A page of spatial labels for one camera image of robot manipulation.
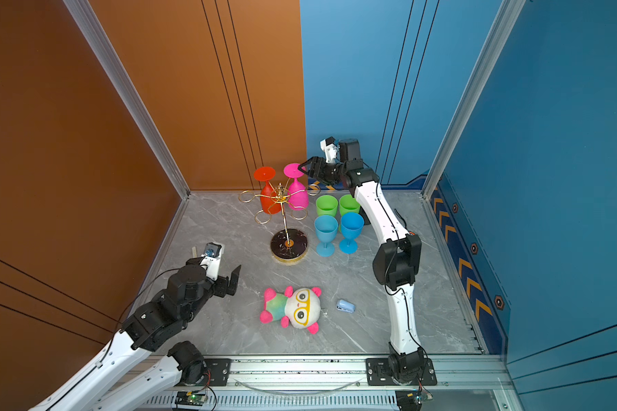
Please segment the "blue wine glass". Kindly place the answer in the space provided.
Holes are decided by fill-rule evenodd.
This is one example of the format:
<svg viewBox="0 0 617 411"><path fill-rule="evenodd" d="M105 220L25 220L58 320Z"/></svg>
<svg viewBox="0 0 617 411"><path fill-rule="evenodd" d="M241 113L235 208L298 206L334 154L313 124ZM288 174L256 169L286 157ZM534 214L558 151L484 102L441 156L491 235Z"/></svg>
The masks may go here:
<svg viewBox="0 0 617 411"><path fill-rule="evenodd" d="M364 226L363 217L355 212L349 212L341 217L340 232L344 239L339 243L339 249L346 254L356 253L356 239L361 235Z"/></svg>
<svg viewBox="0 0 617 411"><path fill-rule="evenodd" d="M332 243L337 236L339 224L335 217L322 215L315 219L315 234L319 244L316 252L320 257L330 257L334 254L335 246Z"/></svg>

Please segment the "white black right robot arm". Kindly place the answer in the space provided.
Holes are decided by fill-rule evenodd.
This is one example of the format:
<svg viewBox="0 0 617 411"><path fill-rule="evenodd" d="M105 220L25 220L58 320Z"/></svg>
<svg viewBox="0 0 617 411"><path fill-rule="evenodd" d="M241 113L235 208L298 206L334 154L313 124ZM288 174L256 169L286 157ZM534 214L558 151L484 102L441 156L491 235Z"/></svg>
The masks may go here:
<svg viewBox="0 0 617 411"><path fill-rule="evenodd" d="M428 354L419 341L413 303L423 243L404 227L387 202L380 178L361 158L358 140L320 142L321 157L300 164L300 171L324 185L341 183L350 191L375 231L379 248L373 272L387 294L391 320L389 367L401 385L428 371Z"/></svg>

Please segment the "green wine glass front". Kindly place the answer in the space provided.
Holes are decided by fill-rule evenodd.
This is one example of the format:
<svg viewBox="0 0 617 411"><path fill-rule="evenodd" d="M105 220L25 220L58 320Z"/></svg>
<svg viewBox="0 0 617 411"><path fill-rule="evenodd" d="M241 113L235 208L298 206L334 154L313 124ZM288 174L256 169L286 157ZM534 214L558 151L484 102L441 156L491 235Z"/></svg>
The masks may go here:
<svg viewBox="0 0 617 411"><path fill-rule="evenodd" d="M339 200L332 195L321 195L315 202L317 216L335 217L339 211Z"/></svg>

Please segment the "red wine glass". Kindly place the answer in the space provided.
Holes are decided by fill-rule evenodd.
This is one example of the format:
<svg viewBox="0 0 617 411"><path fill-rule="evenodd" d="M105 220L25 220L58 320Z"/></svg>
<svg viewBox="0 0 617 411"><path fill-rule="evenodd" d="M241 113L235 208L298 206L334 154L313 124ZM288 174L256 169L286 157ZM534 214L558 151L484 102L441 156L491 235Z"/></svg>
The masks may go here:
<svg viewBox="0 0 617 411"><path fill-rule="evenodd" d="M277 192L271 184L271 180L275 177L276 171L272 167L263 166L257 169L254 173L254 178L259 183L263 184L259 198L261 199L262 212L268 215L274 215L281 212L281 204L275 199Z"/></svg>

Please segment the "magenta wine glass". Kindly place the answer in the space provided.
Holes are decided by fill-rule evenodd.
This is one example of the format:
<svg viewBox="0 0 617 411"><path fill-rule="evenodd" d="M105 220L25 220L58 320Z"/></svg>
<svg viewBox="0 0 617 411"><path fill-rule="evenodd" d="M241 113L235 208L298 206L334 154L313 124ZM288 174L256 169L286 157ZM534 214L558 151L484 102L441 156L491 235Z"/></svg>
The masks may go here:
<svg viewBox="0 0 617 411"><path fill-rule="evenodd" d="M291 180L288 188L288 203L292 210L303 210L309 205L309 195L306 187L299 181L303 173L298 163L291 163L284 167L284 174Z"/></svg>

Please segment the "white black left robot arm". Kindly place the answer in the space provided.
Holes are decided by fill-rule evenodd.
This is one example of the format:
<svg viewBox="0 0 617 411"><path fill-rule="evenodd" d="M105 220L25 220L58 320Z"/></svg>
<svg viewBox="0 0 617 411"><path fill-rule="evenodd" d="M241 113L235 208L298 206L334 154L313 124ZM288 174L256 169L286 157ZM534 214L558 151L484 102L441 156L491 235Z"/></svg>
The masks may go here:
<svg viewBox="0 0 617 411"><path fill-rule="evenodd" d="M135 378L119 380L187 328L214 296L234 296L241 269L219 275L219 258L188 260L174 272L165 289L123 322L111 341L64 385L35 405L37 410L135 410L164 390L182 383L209 382L203 354L189 341L168 353Z"/></svg>

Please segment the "green wine glass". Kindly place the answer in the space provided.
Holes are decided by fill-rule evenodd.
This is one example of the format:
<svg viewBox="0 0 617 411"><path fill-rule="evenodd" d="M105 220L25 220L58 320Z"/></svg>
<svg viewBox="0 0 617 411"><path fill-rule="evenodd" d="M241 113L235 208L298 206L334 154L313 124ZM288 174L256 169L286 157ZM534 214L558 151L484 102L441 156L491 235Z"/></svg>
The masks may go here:
<svg viewBox="0 0 617 411"><path fill-rule="evenodd" d="M332 195L321 195L315 202L317 216L335 217L339 211L339 200Z"/></svg>
<svg viewBox="0 0 617 411"><path fill-rule="evenodd" d="M339 213L344 216L348 213L359 214L361 206L352 195L343 195L339 198Z"/></svg>

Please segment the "blue wine glass front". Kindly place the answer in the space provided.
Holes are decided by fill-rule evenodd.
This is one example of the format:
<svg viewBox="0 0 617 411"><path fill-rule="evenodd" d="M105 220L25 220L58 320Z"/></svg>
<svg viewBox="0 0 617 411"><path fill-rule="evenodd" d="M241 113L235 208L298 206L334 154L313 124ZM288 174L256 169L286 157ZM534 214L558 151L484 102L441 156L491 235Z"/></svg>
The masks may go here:
<svg viewBox="0 0 617 411"><path fill-rule="evenodd" d="M319 244L316 252L320 257L330 257L334 254L335 246L332 243L337 236L339 224L335 217L322 215L315 219L315 234Z"/></svg>

